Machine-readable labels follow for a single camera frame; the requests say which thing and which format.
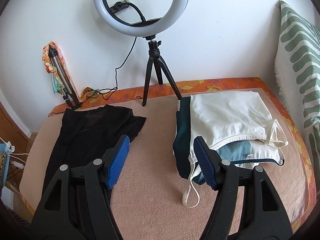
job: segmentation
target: tripod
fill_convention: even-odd
[[[164,75],[167,77],[167,79],[168,79],[174,93],[176,94],[178,100],[180,100],[182,98],[182,96],[179,92],[179,89],[177,87],[177,84],[175,83],[175,81],[169,71],[167,64],[165,63],[164,59],[160,55],[160,50],[159,50],[158,46],[161,45],[161,41],[158,41],[158,42],[154,41],[155,37],[156,37],[155,35],[145,37],[145,39],[147,41],[149,41],[148,42],[148,44],[149,44],[149,60],[148,60],[148,64],[147,64],[146,79],[144,82],[142,106],[145,106],[147,103],[148,91],[149,91],[149,85],[150,85],[150,79],[151,79],[151,72],[152,72],[152,65],[155,66],[156,75],[158,78],[159,85],[163,84],[162,73],[161,73],[161,70],[162,70]]]

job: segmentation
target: dark green garment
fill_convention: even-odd
[[[180,111],[177,111],[177,136],[173,142],[174,156],[176,157],[177,169],[179,175],[188,179],[190,174],[190,162],[188,156],[190,154],[190,97],[184,97],[180,100]],[[199,185],[204,184],[204,176],[202,172],[193,178],[193,181]]]

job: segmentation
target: orange bedsheet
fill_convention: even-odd
[[[267,85],[260,78],[225,78],[225,79],[208,79],[208,80],[194,80],[194,81],[183,81],[177,82],[177,86],[180,92],[193,93],[193,92],[204,92],[213,90],[232,90],[232,89],[245,89],[245,88],[262,88],[264,92],[271,99],[272,103],[276,106],[278,111],[281,113],[283,119],[286,121],[289,129],[296,140],[297,146],[300,150],[301,161],[304,164],[305,172],[308,178],[308,190],[309,198],[307,208],[301,217],[294,225],[292,225],[293,231],[296,231],[298,227],[307,219],[316,205],[316,183],[314,178],[314,172],[311,165],[310,157],[307,152],[307,148],[302,140],[297,127],[294,125],[291,117],[287,113],[284,106],[280,103],[277,97],[271,92]],[[169,84],[163,85],[152,85],[149,88],[148,98],[163,97],[173,95],[174,92]],[[97,95],[96,98],[89,98],[81,107],[86,109],[95,106],[103,106],[105,104],[114,104],[120,102],[126,102],[130,100],[142,99],[143,87],[130,88],[125,90],[118,90],[113,93],[112,97],[107,101],[102,98],[101,95]],[[66,104],[56,106],[52,114],[64,112],[67,108]]]

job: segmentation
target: folded clothes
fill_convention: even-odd
[[[71,168],[85,166],[113,148],[123,134],[132,142],[145,121],[145,117],[134,116],[132,109],[122,106],[105,105],[89,111],[67,109],[46,169],[43,192],[62,164]]]
[[[210,98],[205,98],[204,101],[205,103],[208,103],[208,105],[212,103],[210,101]],[[203,174],[201,172],[201,168],[198,165],[197,159],[195,158],[195,156],[193,156],[194,154],[193,154],[192,146],[193,146],[193,139],[195,136],[194,134],[198,133],[197,136],[198,135],[203,136],[205,141],[207,140],[209,140],[209,142],[213,141],[214,138],[213,138],[210,126],[214,126],[215,122],[214,120],[210,120],[209,123],[205,123],[205,121],[203,121],[202,119],[206,120],[207,117],[205,115],[209,116],[209,119],[212,118],[212,116],[214,116],[214,118],[216,119],[218,118],[216,116],[217,115],[216,113],[211,114],[211,109],[209,107],[206,108],[206,107],[201,107],[197,105],[194,108],[196,109],[196,111],[198,110],[197,114],[199,116],[199,119],[196,122],[194,122],[193,120],[193,124],[192,124],[191,117],[190,117],[191,115],[190,103],[191,103],[191,97],[184,97],[178,103],[179,110],[177,111],[177,114],[176,114],[177,134],[173,143],[173,151],[176,158],[179,175],[182,178],[189,180],[188,188],[186,189],[182,199],[182,203],[184,206],[187,206],[188,195],[190,193],[191,187],[194,189],[194,191],[198,196],[198,203],[200,200],[199,194],[194,188],[191,181],[194,181],[199,185],[205,182]],[[270,128],[270,132],[272,130],[272,134],[270,135],[270,137],[276,143],[278,143],[276,132],[274,129],[276,129],[275,125]],[[220,129],[220,130],[214,129],[214,127],[212,127],[212,130],[215,131],[216,135],[223,132],[223,129]],[[216,148],[215,150],[218,152],[221,159],[227,159],[231,161],[233,164],[235,164],[236,166],[242,167],[242,168],[253,169],[254,166],[262,162],[273,162],[280,166],[284,164],[284,156],[281,149],[271,147],[270,145],[260,140],[257,140],[253,137],[252,139],[249,138],[249,136],[247,137],[249,140],[241,139],[241,137],[239,137],[236,141],[231,141],[227,144],[222,145],[219,148]]]

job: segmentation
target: white cable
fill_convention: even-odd
[[[14,157],[14,156],[12,156],[12,155],[10,155],[10,157],[16,158],[16,159],[18,159],[18,160],[20,160],[20,161],[22,161],[22,162],[26,163],[25,161],[23,161],[22,159],[20,159],[20,158],[18,158],[18,157]]]

